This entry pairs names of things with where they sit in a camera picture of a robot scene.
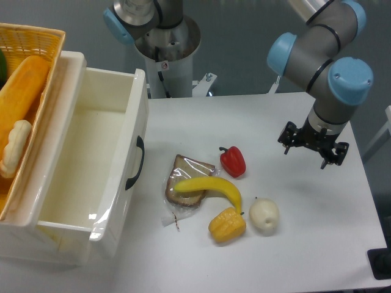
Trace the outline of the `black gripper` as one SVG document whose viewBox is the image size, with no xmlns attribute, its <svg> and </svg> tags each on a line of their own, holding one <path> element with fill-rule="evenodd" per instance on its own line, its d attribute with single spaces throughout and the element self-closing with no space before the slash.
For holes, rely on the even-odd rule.
<svg viewBox="0 0 391 293">
<path fill-rule="evenodd" d="M 341 166 L 349 150 L 349 143 L 336 143 L 337 134 L 327 134 L 327 129 L 320 132 L 312 128 L 306 121 L 302 128 L 298 128 L 293 122 L 289 121 L 280 133 L 277 141 L 285 148 L 284 154 L 287 155 L 292 147 L 306 147 L 313 151 L 319 151 L 323 162 L 321 169 L 327 165 Z"/>
</svg>

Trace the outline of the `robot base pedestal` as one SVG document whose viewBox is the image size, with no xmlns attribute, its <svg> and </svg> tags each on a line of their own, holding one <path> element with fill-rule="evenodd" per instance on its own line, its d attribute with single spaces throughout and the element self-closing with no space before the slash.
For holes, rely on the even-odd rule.
<svg viewBox="0 0 391 293">
<path fill-rule="evenodd" d="M 192 96 L 193 57 L 200 46 L 197 23 L 183 1 L 114 1 L 103 12 L 111 34 L 144 58 L 150 96 Z"/>
</svg>

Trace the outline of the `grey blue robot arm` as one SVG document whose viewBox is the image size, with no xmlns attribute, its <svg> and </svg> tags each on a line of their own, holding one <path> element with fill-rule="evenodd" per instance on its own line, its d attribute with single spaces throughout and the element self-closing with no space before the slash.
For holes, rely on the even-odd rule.
<svg viewBox="0 0 391 293">
<path fill-rule="evenodd" d="M 370 66 L 353 57 L 336 59 L 364 29 L 367 17 L 356 1 L 289 1 L 308 27 L 301 36 L 282 34 L 271 46 L 268 66 L 315 100 L 302 127 L 289 121 L 278 141 L 288 151 L 305 147 L 320 154 L 322 168 L 341 165 L 349 143 L 338 142 L 373 85 Z"/>
</svg>

